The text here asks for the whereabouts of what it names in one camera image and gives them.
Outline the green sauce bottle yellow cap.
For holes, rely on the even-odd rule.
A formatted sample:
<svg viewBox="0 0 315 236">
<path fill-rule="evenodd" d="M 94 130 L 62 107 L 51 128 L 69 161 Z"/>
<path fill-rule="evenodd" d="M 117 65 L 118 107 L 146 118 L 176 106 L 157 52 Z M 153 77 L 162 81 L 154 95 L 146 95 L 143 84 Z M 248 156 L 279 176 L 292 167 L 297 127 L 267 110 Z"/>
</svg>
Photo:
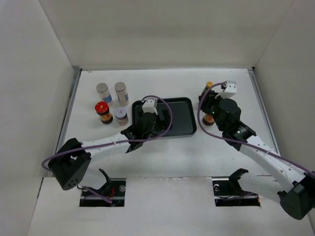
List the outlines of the green sauce bottle yellow cap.
<svg viewBox="0 0 315 236">
<path fill-rule="evenodd" d="M 198 97 L 199 101 L 201 101 L 201 98 L 202 98 L 202 96 L 204 95 L 204 93 L 205 93 L 205 92 L 209 89 L 209 87 L 211 87 L 212 85 L 213 85 L 213 82 L 212 82 L 212 81 L 208 81 L 208 82 L 206 83 L 205 88 L 203 89 L 201 95 Z"/>
</svg>

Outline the white lid small jar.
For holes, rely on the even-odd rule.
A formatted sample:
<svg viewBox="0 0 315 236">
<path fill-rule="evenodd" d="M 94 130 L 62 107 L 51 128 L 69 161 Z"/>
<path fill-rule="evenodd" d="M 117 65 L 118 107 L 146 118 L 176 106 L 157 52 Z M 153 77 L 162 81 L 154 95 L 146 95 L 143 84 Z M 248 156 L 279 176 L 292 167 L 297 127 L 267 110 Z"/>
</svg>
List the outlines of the white lid small jar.
<svg viewBox="0 0 315 236">
<path fill-rule="evenodd" d="M 128 123 L 128 116 L 126 109 L 124 107 L 118 107 L 115 110 L 115 117 L 117 119 L 117 122 L 121 126 L 125 126 Z"/>
</svg>

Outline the spice jar silver lid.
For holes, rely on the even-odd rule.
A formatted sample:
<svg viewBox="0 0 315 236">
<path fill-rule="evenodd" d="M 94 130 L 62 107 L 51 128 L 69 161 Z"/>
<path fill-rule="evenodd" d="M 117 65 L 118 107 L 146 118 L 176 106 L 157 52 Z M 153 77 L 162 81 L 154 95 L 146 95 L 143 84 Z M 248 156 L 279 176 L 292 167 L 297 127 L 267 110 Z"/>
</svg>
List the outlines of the spice jar silver lid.
<svg viewBox="0 0 315 236">
<path fill-rule="evenodd" d="M 114 85 L 118 101 L 122 107 L 125 107 L 129 103 L 129 97 L 126 89 L 126 85 L 123 82 L 117 82 Z"/>
</svg>

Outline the red lid sauce jar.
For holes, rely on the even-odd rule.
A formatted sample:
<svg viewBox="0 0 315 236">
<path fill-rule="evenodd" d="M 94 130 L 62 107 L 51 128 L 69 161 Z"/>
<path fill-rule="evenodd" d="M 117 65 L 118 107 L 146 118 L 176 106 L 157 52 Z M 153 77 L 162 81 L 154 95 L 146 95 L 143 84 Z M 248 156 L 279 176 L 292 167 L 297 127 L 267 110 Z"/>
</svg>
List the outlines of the red lid sauce jar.
<svg viewBox="0 0 315 236">
<path fill-rule="evenodd" d="M 111 115 L 109 106 L 106 102 L 101 101 L 96 103 L 94 109 L 99 115 L 102 123 L 110 124 L 113 121 L 113 116 Z"/>
</svg>

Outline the spice jar blue label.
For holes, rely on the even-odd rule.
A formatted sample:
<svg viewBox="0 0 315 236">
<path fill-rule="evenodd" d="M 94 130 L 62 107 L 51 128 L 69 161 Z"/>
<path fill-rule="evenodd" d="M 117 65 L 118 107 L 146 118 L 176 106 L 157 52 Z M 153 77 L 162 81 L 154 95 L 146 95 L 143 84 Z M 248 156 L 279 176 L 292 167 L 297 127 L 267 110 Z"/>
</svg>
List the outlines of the spice jar blue label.
<svg viewBox="0 0 315 236">
<path fill-rule="evenodd" d="M 113 106 L 113 99 L 106 83 L 99 83 L 96 86 L 96 91 L 103 102 L 106 102 L 109 107 Z"/>
</svg>

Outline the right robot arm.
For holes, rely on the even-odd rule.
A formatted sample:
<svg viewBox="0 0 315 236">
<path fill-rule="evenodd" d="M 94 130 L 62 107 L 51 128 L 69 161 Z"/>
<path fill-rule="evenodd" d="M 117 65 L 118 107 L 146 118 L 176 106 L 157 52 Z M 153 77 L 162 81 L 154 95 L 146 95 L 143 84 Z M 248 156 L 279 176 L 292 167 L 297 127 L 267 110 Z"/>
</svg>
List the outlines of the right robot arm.
<svg viewBox="0 0 315 236">
<path fill-rule="evenodd" d="M 198 111 L 211 115 L 221 136 L 238 152 L 263 168 L 271 179 L 239 168 L 229 176 L 233 194 L 253 192 L 277 204 L 292 218 L 302 220 L 315 207 L 315 174 L 286 160 L 269 148 L 249 126 L 241 122 L 241 109 L 222 93 L 204 92 L 198 97 Z"/>
</svg>

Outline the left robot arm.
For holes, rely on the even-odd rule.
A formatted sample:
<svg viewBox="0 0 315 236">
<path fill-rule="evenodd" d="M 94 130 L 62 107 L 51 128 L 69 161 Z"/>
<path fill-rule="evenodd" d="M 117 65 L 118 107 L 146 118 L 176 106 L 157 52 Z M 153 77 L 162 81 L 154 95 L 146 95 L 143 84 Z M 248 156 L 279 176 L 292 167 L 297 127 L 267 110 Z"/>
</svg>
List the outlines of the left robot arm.
<svg viewBox="0 0 315 236">
<path fill-rule="evenodd" d="M 163 110 L 162 114 L 163 119 L 156 113 L 142 113 L 136 124 L 109 138 L 91 142 L 79 142 L 72 138 L 52 157 L 48 168 L 63 190 L 80 185 L 105 196 L 110 192 L 105 172 L 90 165 L 112 155 L 135 151 L 144 142 L 163 136 L 172 125 L 173 114 L 168 110 Z"/>
</svg>

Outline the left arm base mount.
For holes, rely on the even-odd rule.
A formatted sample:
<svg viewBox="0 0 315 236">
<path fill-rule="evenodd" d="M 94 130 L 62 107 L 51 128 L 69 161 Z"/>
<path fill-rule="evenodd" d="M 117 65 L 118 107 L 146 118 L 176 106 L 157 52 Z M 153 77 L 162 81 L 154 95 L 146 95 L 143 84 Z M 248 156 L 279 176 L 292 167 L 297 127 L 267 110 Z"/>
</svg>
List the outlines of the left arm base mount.
<svg viewBox="0 0 315 236">
<path fill-rule="evenodd" d="M 110 178 L 103 170 L 99 169 L 106 182 L 99 188 L 91 190 L 103 197 L 107 197 L 111 202 L 108 203 L 98 195 L 87 191 L 81 186 L 77 186 L 81 190 L 80 207 L 124 207 L 126 195 L 126 179 L 125 178 Z"/>
</svg>

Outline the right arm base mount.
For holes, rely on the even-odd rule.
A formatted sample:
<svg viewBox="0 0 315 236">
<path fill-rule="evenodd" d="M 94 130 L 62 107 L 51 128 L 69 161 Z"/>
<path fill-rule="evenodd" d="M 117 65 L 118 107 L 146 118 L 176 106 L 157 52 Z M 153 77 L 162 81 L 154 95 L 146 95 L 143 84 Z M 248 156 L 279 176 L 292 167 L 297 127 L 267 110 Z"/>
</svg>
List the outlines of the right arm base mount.
<svg viewBox="0 0 315 236">
<path fill-rule="evenodd" d="M 238 180 L 249 171 L 240 168 L 228 177 L 212 178 L 212 185 L 217 207 L 259 207 L 259 196 L 241 189 Z"/>
</svg>

